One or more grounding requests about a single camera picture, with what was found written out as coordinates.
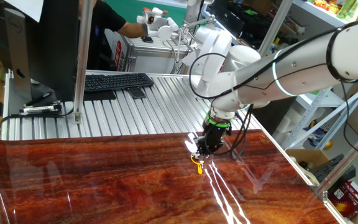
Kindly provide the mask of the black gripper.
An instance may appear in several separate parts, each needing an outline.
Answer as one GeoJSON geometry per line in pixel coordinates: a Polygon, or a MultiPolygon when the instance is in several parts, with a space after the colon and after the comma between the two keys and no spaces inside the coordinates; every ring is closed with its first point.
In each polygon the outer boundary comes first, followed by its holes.
{"type": "Polygon", "coordinates": [[[185,146],[194,159],[200,159],[202,154],[202,160],[205,161],[223,146],[222,136],[227,130],[230,132],[230,124],[223,127],[222,124],[203,123],[203,135],[199,137],[196,133],[188,133],[185,146]]]}

